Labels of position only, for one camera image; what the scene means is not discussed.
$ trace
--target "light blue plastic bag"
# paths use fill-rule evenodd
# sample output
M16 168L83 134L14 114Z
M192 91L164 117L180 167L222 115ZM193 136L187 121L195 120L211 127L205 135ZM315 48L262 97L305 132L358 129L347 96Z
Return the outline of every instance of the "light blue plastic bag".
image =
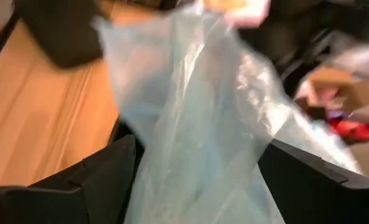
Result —
M96 26L120 116L146 145L125 224L283 223L257 161L278 132L319 143L301 139L270 63L197 5Z

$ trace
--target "cardboard box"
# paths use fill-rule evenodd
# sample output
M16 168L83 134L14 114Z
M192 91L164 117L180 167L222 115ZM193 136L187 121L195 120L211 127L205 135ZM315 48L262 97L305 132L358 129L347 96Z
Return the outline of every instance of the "cardboard box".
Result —
M310 74L308 81L310 91L307 104L310 107L324 106L319 102L319 90L338 88L337 97L344 97L342 110L353 112L369 105L369 83L366 81L353 82L351 71L332 67L321 67Z

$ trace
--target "wooden floor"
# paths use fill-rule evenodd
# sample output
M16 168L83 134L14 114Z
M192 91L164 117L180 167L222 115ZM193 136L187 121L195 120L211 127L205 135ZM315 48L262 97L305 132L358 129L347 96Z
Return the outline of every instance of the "wooden floor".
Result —
M103 8L119 24L156 15ZM60 70L18 22L0 54L0 185L29 185L100 150L117 117L104 61Z

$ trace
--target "clear plastic bag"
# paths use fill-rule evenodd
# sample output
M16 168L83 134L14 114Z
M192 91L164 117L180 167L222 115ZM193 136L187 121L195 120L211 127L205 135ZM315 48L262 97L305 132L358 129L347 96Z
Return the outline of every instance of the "clear plastic bag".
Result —
M277 134L315 154L325 139L271 64L199 5L96 27L120 116L146 145L125 224L283 223L257 161Z

